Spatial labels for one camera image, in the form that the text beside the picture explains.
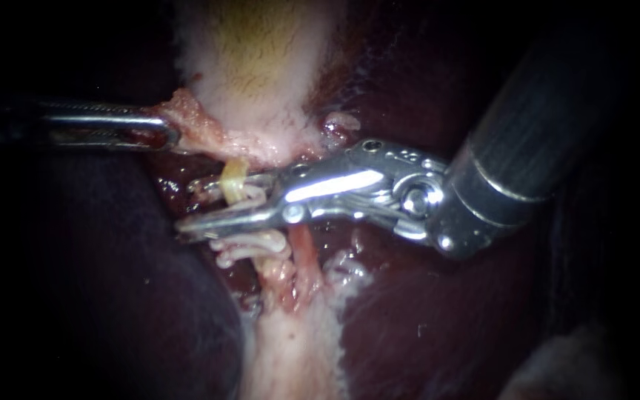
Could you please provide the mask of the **left arm instrument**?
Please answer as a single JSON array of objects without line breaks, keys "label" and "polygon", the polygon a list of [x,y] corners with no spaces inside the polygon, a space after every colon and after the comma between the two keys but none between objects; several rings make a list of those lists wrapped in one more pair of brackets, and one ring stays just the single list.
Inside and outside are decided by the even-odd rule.
[{"label": "left arm instrument", "polygon": [[36,143],[39,109],[16,96],[0,95],[0,147]]}]

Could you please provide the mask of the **right arm instrument jaw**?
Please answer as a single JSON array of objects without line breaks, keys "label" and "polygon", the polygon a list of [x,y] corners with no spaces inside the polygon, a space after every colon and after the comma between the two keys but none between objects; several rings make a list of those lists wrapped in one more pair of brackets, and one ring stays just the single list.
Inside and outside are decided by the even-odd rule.
[{"label": "right arm instrument jaw", "polygon": [[221,210],[186,216],[174,224],[174,229],[182,241],[197,243],[279,228],[300,221],[299,205],[263,204],[244,210]]},{"label": "right arm instrument jaw", "polygon": [[245,177],[221,174],[193,179],[187,184],[189,195],[222,195],[223,189],[245,189],[255,187],[270,195],[278,188],[283,188],[298,178],[290,171],[269,170],[265,173],[254,173]]}]

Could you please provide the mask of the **left arm instrument jaw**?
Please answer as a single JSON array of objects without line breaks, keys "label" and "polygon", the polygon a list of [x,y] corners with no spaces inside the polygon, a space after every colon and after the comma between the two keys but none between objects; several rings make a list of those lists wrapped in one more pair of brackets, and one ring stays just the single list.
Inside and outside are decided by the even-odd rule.
[{"label": "left arm instrument jaw", "polygon": [[53,146],[77,150],[167,151],[181,138],[164,119],[137,113],[51,115],[41,127]]},{"label": "left arm instrument jaw", "polygon": [[111,104],[75,99],[36,99],[35,103],[50,113],[100,114],[100,115],[151,115],[153,112],[144,107],[128,104]]}]

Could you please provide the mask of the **right arm instrument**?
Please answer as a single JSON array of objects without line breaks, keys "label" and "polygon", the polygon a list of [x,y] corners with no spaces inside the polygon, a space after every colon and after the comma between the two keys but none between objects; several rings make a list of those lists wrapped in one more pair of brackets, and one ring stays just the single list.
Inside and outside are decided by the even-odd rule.
[{"label": "right arm instrument", "polygon": [[363,220],[463,260],[517,230],[519,201],[482,174],[469,150],[452,161],[365,139],[321,161],[288,167],[274,202],[286,222]]}]

